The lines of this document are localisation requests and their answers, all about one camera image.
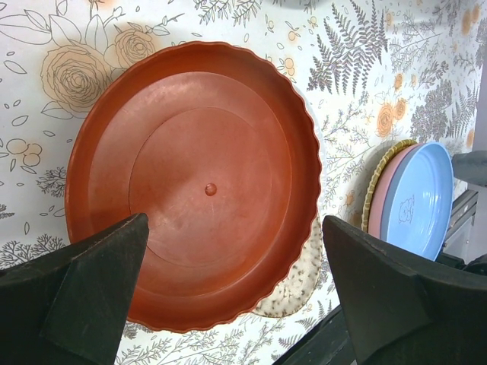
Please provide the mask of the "brown speckled saucer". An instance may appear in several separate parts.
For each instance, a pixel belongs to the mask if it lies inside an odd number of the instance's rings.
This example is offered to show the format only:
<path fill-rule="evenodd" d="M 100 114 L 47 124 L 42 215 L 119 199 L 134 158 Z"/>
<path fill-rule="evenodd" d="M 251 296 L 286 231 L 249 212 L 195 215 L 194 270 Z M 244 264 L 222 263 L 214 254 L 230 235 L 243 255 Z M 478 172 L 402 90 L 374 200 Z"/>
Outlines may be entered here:
<path fill-rule="evenodd" d="M 314 218 L 310 227 L 310 236 L 287 276 L 275 286 L 269 296 L 258 302 L 253 314 L 268 318 L 290 316 L 298 312 L 310 299 L 317 285 L 323 261 L 323 242 L 318 217 Z"/>

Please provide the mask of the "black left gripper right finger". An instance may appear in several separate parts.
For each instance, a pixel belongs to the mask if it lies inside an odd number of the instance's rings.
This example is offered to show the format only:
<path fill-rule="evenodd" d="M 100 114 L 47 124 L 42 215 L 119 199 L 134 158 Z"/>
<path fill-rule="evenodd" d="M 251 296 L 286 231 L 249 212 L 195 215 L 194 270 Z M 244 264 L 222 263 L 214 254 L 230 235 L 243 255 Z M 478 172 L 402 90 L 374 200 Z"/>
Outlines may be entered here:
<path fill-rule="evenodd" d="M 359 364 L 484 364 L 486 277 L 385 243 L 335 216 L 323 241 Z"/>

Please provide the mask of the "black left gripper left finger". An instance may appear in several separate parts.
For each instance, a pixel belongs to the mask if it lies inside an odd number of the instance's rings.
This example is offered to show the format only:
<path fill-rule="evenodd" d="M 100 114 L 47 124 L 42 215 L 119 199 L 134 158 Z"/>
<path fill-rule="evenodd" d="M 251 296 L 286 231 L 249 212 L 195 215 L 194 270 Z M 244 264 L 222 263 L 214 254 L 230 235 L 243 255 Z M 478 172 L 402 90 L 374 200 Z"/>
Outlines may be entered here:
<path fill-rule="evenodd" d="M 112 364 L 148 242 L 134 214 L 1 271 L 3 364 Z"/>

